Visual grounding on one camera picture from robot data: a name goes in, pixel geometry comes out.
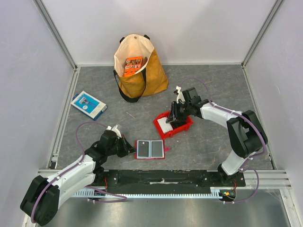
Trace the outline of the red plastic bin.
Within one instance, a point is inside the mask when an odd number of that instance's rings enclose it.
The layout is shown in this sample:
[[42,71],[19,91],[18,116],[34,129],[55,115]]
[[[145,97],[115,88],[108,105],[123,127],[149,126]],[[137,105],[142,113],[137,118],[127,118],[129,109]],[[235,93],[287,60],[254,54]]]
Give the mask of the red plastic bin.
[[167,133],[163,133],[162,130],[160,129],[160,126],[157,122],[158,119],[162,118],[162,117],[168,117],[169,115],[169,112],[170,111],[166,111],[166,112],[163,112],[161,114],[159,114],[153,121],[153,124],[160,136],[160,138],[162,140],[165,140],[167,138],[172,138],[174,135],[180,133],[180,132],[183,132],[183,131],[187,131],[190,126],[193,124],[193,120],[188,116],[186,118],[186,121],[185,122],[173,122],[173,123],[170,123],[173,130],[170,131],[170,132],[167,132]]

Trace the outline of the red leather card holder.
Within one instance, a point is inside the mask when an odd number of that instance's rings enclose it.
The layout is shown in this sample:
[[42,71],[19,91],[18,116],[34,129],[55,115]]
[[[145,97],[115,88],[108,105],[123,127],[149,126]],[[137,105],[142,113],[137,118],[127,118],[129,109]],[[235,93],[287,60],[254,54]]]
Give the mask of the red leather card holder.
[[138,160],[152,160],[152,159],[165,159],[166,152],[170,150],[169,146],[165,145],[164,140],[143,140],[149,142],[149,157],[147,158],[138,158],[137,157],[137,141],[136,140],[134,145],[136,152],[134,154],[134,158]]

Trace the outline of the black credit card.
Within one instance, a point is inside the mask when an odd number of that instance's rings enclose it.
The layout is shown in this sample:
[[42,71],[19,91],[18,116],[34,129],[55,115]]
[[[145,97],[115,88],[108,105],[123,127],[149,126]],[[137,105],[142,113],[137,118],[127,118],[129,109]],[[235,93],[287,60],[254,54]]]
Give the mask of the black credit card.
[[137,141],[137,157],[147,158],[149,157],[149,142],[139,140]]

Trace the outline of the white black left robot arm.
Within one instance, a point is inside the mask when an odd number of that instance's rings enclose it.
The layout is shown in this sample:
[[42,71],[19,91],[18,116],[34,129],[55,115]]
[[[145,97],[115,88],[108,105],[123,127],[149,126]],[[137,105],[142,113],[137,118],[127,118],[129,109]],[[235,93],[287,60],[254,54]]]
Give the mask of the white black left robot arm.
[[109,156],[125,157],[135,151],[123,134],[117,130],[105,130],[100,139],[69,166],[49,177],[36,176],[20,209],[31,218],[32,223],[46,225],[60,206],[80,189],[103,183],[102,165]]

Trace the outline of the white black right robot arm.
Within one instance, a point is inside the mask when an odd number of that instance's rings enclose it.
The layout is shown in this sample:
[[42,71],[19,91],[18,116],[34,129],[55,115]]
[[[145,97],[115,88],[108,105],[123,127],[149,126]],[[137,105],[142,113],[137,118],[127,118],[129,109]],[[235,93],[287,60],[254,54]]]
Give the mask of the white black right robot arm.
[[171,103],[166,125],[175,129],[183,126],[189,116],[212,121],[228,131],[231,152],[217,168],[217,181],[222,186],[233,182],[246,161],[260,149],[265,149],[267,136],[252,110],[239,112],[224,108],[209,99],[201,99],[194,87],[182,90],[177,86],[177,99]]

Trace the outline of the white card stack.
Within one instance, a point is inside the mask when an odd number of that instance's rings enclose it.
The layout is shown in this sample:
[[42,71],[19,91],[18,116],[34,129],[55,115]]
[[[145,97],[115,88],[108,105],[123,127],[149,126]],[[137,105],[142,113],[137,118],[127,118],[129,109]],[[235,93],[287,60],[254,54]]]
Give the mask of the white card stack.
[[164,134],[173,130],[171,124],[167,123],[166,120],[167,120],[167,117],[162,117],[157,120],[157,122],[160,126],[160,129],[162,130],[162,132]]

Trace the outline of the mustard yellow tote bag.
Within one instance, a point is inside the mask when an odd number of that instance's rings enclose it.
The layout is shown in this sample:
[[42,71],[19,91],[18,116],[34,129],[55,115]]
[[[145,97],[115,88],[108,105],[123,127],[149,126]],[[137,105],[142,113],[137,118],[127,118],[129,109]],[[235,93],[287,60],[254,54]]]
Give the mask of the mustard yellow tote bag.
[[[142,56],[142,67],[133,75],[124,77],[127,58]],[[142,96],[152,96],[167,89],[167,78],[156,49],[147,35],[130,34],[121,38],[114,54],[114,78],[121,97],[135,103]]]

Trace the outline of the blue white razor package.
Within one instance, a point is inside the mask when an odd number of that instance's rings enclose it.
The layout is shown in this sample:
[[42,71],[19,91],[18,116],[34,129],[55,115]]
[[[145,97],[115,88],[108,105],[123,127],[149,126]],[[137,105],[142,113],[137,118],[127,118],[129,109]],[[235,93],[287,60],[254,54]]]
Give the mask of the blue white razor package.
[[71,105],[94,121],[107,110],[105,103],[85,91],[76,94],[71,101]]

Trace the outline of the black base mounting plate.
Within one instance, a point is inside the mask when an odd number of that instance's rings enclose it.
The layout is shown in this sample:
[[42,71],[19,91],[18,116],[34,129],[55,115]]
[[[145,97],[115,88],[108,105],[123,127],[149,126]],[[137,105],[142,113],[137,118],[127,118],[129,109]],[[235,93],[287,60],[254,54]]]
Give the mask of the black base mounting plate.
[[210,187],[244,187],[243,173],[223,179],[217,171],[208,170],[104,170],[96,173],[91,186],[121,187],[131,184],[178,183]]

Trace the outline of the orange snack box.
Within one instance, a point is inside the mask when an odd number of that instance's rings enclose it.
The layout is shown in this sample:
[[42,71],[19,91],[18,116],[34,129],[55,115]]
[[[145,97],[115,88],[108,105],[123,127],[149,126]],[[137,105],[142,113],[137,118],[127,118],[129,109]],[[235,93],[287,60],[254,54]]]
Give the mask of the orange snack box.
[[142,56],[127,58],[124,67],[124,77],[129,77],[135,74],[142,67]]

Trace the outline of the aluminium frame rail left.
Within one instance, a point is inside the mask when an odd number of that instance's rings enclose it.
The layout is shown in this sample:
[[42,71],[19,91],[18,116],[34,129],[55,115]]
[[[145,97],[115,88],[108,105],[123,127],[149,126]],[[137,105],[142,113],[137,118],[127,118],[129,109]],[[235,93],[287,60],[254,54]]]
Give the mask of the aluminium frame rail left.
[[57,162],[58,162],[58,157],[59,157],[59,152],[60,152],[60,147],[61,147],[61,142],[62,138],[64,135],[64,130],[68,118],[68,114],[70,111],[70,101],[73,95],[73,92],[75,90],[75,85],[78,80],[78,66],[73,59],[70,51],[68,50],[68,47],[66,43],[64,42],[57,26],[55,25],[51,14],[49,13],[45,3],[43,0],[35,0],[34,1],[35,5],[37,6],[37,9],[41,13],[44,21],[46,22],[48,28],[50,29],[53,37],[55,38],[55,41],[57,42],[59,48],[61,49],[62,53],[64,54],[67,62],[69,63],[70,67],[72,68],[72,76],[71,80],[69,82],[69,86],[67,89],[67,93],[63,96],[63,109],[60,114],[59,118],[59,123],[57,127],[57,131],[50,149],[50,157],[49,157],[49,162],[46,166],[47,169],[55,169]]

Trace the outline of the aluminium frame rail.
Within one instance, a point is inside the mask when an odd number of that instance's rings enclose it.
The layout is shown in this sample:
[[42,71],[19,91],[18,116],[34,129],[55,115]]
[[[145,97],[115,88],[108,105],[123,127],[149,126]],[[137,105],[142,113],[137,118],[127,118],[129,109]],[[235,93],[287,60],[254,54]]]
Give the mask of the aluminium frame rail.
[[258,117],[268,138],[267,153],[274,169],[277,168],[275,149],[272,145],[272,117],[276,107],[275,97],[279,89],[272,76],[271,44],[269,40],[271,27],[284,5],[283,0],[275,0],[267,10],[253,42],[242,61],[242,69],[247,81],[250,95],[257,110]]
[[70,101],[73,95],[73,92],[75,90],[75,85],[78,80],[78,66],[73,59],[70,51],[68,50],[68,47],[66,43],[64,42],[57,26],[55,25],[51,14],[49,13],[45,3],[43,0],[35,0],[34,1],[35,5],[37,6],[37,9],[41,13],[44,21],[46,22],[48,28],[50,29],[53,37],[55,38],[55,41],[57,42],[59,48],[61,49],[62,53],[64,54],[67,62],[69,63],[70,67],[72,68],[72,76],[71,80],[69,82],[69,86],[67,89],[67,93],[63,96],[63,109],[60,114],[59,118],[59,123],[57,127],[57,131],[50,149],[50,157],[49,157],[49,162],[46,166],[47,169],[55,169],[57,162],[58,162],[58,157],[59,157],[59,152],[60,152],[60,147],[61,147],[61,142],[62,138],[64,135],[64,130],[68,118],[68,114],[70,111]]
[[[259,189],[291,189],[291,183],[285,170],[256,170],[259,176]],[[257,176],[254,170],[247,170],[244,173],[246,186],[237,189],[255,189]]]

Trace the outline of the aluminium front frame rail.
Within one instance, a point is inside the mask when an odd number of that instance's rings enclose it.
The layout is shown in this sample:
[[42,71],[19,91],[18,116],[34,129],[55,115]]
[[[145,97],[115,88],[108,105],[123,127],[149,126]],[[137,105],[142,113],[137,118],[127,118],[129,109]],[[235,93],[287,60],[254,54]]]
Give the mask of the aluminium front frame rail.
[[[259,176],[259,189],[291,189],[291,183],[285,170],[256,170]],[[255,189],[257,176],[254,170],[247,170],[244,173],[246,186],[237,189]]]

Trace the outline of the aluminium frame rail right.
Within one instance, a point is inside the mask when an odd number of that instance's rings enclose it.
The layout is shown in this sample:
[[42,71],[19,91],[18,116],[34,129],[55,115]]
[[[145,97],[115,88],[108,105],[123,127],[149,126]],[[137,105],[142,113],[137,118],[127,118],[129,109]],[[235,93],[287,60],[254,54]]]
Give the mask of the aluminium frame rail right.
[[284,5],[283,0],[275,0],[267,10],[253,42],[242,61],[242,69],[247,81],[250,95],[257,110],[258,117],[268,138],[267,153],[274,169],[277,168],[275,149],[272,145],[272,117],[276,107],[275,97],[279,89],[272,76],[271,44],[269,40],[271,27]]

